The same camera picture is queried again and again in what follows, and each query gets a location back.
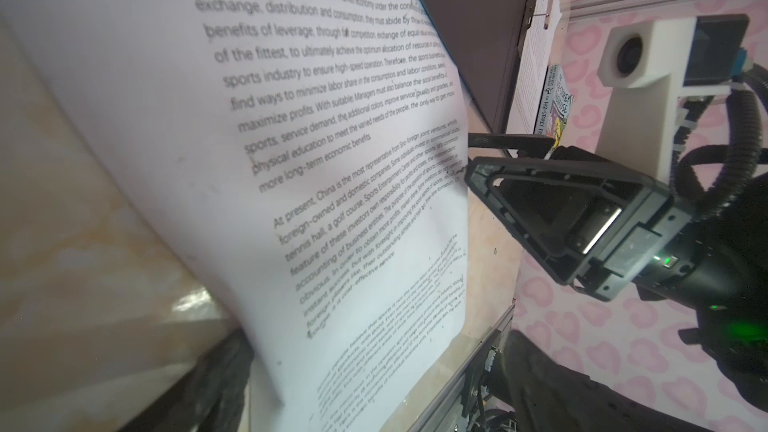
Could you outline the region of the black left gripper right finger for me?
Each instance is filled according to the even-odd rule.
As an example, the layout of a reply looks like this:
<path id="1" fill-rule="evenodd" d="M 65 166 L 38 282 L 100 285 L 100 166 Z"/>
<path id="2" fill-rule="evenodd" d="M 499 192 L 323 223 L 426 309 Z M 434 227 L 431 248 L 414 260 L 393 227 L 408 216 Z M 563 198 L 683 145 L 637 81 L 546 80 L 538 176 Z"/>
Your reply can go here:
<path id="1" fill-rule="evenodd" d="M 523 333 L 502 338 L 491 394 L 511 406 L 520 431 L 701 431 L 564 367 Z"/>

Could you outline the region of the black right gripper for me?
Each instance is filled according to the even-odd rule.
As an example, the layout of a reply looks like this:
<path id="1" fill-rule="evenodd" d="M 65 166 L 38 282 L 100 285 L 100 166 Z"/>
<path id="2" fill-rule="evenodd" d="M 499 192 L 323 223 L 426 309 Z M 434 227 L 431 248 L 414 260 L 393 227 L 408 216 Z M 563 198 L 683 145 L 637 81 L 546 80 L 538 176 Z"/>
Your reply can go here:
<path id="1" fill-rule="evenodd" d="M 467 185 L 555 282 L 611 301 L 691 222 L 695 207 L 610 161 L 545 160 L 554 145 L 537 134 L 469 133 L 469 148 L 523 158 L 474 159 Z"/>

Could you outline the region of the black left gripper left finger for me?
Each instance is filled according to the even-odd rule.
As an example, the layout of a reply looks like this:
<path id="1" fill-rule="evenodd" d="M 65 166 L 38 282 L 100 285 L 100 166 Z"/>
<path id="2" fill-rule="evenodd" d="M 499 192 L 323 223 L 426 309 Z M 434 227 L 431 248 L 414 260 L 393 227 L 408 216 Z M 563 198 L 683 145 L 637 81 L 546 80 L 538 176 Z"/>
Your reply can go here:
<path id="1" fill-rule="evenodd" d="M 243 330 L 228 335 L 123 431 L 236 431 L 254 351 Z"/>

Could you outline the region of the teal folder with black inside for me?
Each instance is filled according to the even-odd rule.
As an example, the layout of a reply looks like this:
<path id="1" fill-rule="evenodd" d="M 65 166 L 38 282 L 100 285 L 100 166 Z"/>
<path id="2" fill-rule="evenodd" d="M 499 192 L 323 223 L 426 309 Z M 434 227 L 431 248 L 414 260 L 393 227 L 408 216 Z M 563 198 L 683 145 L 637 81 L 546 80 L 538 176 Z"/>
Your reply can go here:
<path id="1" fill-rule="evenodd" d="M 529 134 L 535 105 L 518 83 L 537 6 L 551 0 L 420 0 L 485 124 L 494 133 Z"/>

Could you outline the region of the printed paper sheet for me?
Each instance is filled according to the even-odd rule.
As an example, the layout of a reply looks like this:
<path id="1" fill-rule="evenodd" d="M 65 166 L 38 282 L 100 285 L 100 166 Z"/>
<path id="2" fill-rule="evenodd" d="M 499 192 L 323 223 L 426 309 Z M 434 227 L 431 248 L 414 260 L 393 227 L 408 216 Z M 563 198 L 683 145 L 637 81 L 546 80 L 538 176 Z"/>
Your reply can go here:
<path id="1" fill-rule="evenodd" d="M 377 431 L 463 327 L 467 114 L 419 0 L 1 0 L 123 192 L 237 316 L 267 431 Z"/>
<path id="2" fill-rule="evenodd" d="M 506 132 L 534 132 L 550 54 L 562 17 L 560 0 L 537 0 L 527 29 Z"/>

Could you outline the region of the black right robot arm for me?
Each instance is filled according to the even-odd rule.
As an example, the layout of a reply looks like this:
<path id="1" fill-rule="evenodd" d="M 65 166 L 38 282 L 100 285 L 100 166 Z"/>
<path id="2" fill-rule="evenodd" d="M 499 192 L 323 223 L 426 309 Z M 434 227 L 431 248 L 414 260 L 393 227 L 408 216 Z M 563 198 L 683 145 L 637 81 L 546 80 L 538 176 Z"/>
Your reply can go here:
<path id="1" fill-rule="evenodd" d="M 673 163 L 670 185 L 536 135 L 473 134 L 465 180 L 558 284 L 610 301 L 634 284 L 642 300 L 692 308 L 680 332 L 751 405 L 767 406 L 767 161 L 760 110 L 767 71 L 740 73 L 726 101 L 729 141 Z"/>

